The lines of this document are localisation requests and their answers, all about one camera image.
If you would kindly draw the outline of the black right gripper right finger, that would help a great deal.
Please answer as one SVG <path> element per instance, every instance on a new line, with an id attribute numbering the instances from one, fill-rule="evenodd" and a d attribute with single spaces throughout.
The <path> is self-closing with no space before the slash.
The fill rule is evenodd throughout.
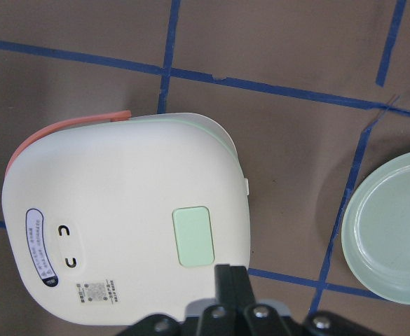
<path id="1" fill-rule="evenodd" d="M 296 327 L 290 310 L 274 299 L 257 300 L 247 269 L 226 265 L 229 271 L 229 294 L 225 299 L 236 311 L 237 330 L 244 335 L 294 335 Z"/>

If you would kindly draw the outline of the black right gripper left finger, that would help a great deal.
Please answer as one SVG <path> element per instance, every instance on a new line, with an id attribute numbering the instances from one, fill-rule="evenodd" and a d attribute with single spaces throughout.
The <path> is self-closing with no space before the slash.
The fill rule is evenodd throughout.
<path id="1" fill-rule="evenodd" d="M 236 298 L 230 265 L 214 268 L 215 303 L 204 309 L 193 335 L 235 335 Z"/>

